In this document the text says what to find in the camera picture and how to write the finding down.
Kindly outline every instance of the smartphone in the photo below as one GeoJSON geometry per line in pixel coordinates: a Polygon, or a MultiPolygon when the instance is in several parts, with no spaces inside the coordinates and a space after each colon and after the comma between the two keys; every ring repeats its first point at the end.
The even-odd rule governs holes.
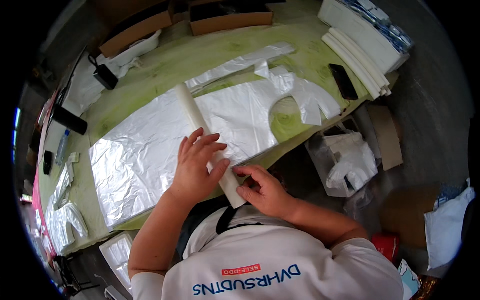
{"type": "Polygon", "coordinates": [[[347,100],[357,100],[359,96],[355,92],[352,81],[347,75],[345,68],[341,65],[328,64],[328,67],[332,71],[333,78],[335,78],[336,85],[342,94],[342,97],[347,100]]]}

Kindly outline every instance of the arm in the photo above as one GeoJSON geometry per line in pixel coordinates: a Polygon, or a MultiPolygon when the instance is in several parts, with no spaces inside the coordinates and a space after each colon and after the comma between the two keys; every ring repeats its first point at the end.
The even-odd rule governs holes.
{"type": "Polygon", "coordinates": [[[218,133],[198,137],[202,128],[184,137],[179,148],[173,183],[138,232],[128,260],[130,279],[140,272],[165,275],[172,260],[183,221],[193,206],[208,196],[225,173],[230,161],[223,159],[208,173],[207,162],[226,144],[215,143],[218,133]]]}
{"type": "Polygon", "coordinates": [[[235,167],[239,176],[250,175],[237,193],[267,216],[284,219],[298,229],[333,247],[352,238],[368,235],[356,221],[287,194],[280,182],[261,166],[235,167]]]}

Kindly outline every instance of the concrete floor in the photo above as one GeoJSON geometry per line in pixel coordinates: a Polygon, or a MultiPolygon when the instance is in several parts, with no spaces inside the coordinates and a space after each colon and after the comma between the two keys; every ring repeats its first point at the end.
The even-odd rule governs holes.
{"type": "MultiPolygon", "coordinates": [[[[446,182],[462,184],[468,177],[467,138],[473,101],[465,75],[448,35],[430,12],[417,0],[372,0],[391,20],[414,40],[410,59],[398,70],[400,77],[392,95],[383,101],[389,106],[403,130],[401,143],[404,164],[380,171],[372,181],[378,189],[372,203],[363,210],[370,234],[380,230],[377,211],[392,188],[446,182]]],[[[336,211],[343,200],[328,197],[303,145],[283,156],[275,168],[283,176],[288,191],[336,211]]],[[[426,273],[426,251],[401,247],[412,269],[426,273]]],[[[84,274],[102,284],[85,291],[88,299],[103,299],[102,276],[125,296],[122,288],[101,256],[98,245],[84,250],[79,258],[84,274]]],[[[441,276],[444,270],[435,273],[441,276]]]]}

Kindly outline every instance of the person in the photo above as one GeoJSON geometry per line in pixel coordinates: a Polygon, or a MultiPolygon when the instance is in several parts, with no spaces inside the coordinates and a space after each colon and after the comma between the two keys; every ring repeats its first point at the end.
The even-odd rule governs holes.
{"type": "Polygon", "coordinates": [[[134,300],[402,299],[397,269],[360,224],[290,196],[261,166],[233,168],[250,176],[237,193],[251,205],[207,216],[168,269],[184,220],[228,168],[223,159],[208,172],[227,145],[218,133],[202,135],[199,128],[182,140],[173,183],[133,241],[134,300]]]}

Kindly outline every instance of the green table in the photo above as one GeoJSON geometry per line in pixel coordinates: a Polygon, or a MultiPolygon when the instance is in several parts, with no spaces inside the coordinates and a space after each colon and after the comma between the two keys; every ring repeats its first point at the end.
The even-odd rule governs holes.
{"type": "MultiPolygon", "coordinates": [[[[191,36],[186,22],[165,29],[159,38],[160,46],[141,57],[143,67],[130,69],[114,90],[104,90],[101,98],[82,115],[88,122],[87,134],[81,136],[73,133],[69,139],[66,153],[80,153],[80,161],[73,165],[75,178],[69,199],[80,209],[89,230],[89,236],[85,239],[74,232],[76,241],[69,247],[69,252],[85,248],[109,236],[96,197],[88,148],[127,116],[176,84],[267,45],[280,41],[291,43],[296,51],[275,60],[271,67],[282,65],[298,77],[321,86],[339,103],[343,113],[330,120],[323,116],[322,126],[311,126],[301,123],[300,111],[293,98],[287,97],[277,102],[271,109],[270,121],[279,145],[249,161],[266,168],[315,132],[333,126],[363,101],[372,100],[350,68],[321,41],[328,26],[316,17],[320,5],[315,0],[289,0],[287,3],[269,4],[274,12],[273,26],[239,28],[203,36],[191,36]],[[358,100],[348,101],[341,97],[329,71],[329,63],[345,67],[359,95],[358,100]]],[[[391,85],[396,78],[396,73],[388,76],[391,85]]],[[[258,79],[262,78],[254,75],[253,68],[250,68],[216,81],[194,96],[258,79]]],[[[40,175],[44,211],[48,197],[55,189],[59,171],[60,168],[55,166],[50,176],[40,175]]],[[[218,188],[209,198],[221,193],[218,188]]],[[[148,215],[149,212],[137,216],[114,229],[139,229],[148,215]]]]}

